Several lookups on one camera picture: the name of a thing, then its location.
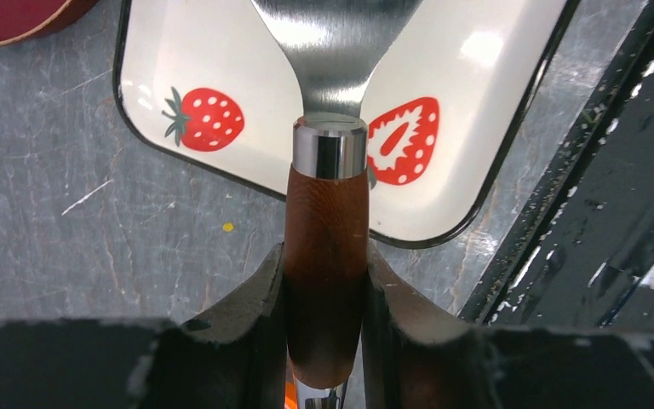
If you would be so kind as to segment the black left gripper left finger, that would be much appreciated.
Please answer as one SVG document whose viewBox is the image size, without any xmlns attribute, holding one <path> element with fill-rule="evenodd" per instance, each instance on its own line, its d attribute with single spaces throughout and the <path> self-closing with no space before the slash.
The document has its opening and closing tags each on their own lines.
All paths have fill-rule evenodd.
<svg viewBox="0 0 654 409">
<path fill-rule="evenodd" d="M 0 408 L 280 408 L 281 258 L 182 324 L 0 320 Z"/>
</svg>

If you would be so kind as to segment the round red lacquer tray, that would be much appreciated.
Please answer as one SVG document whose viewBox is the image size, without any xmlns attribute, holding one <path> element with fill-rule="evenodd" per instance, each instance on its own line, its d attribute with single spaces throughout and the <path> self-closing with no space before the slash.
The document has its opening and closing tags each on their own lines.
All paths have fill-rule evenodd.
<svg viewBox="0 0 654 409">
<path fill-rule="evenodd" d="M 0 46 L 60 32 L 96 4 L 96 0 L 0 0 Z"/>
</svg>

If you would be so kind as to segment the white strawberry enamel tray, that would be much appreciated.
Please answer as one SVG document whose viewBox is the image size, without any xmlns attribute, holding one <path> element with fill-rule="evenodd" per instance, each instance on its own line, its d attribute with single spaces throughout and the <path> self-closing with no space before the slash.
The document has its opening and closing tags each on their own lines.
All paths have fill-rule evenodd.
<svg viewBox="0 0 654 409">
<path fill-rule="evenodd" d="M 476 217 L 576 8 L 422 3 L 362 108 L 376 239 L 433 247 Z M 301 98 L 250 2 L 123 2 L 113 88 L 150 147 L 285 194 Z"/>
</svg>

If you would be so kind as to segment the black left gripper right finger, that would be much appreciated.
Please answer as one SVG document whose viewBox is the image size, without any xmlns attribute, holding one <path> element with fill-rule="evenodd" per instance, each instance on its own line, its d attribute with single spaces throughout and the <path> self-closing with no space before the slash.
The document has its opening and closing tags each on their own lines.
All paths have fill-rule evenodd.
<svg viewBox="0 0 654 409">
<path fill-rule="evenodd" d="M 368 249 L 369 408 L 654 408 L 654 332 L 461 320 Z"/>
</svg>

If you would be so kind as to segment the wooden handled metal spatula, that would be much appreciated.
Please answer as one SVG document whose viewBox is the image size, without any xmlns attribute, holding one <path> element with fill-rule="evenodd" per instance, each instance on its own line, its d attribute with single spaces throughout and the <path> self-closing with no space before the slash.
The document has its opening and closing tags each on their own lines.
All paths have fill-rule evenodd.
<svg viewBox="0 0 654 409">
<path fill-rule="evenodd" d="M 416 1 L 256 1 L 301 92 L 283 247 L 285 328 L 296 403 L 344 404 L 368 273 L 368 127 L 361 107 Z"/>
</svg>

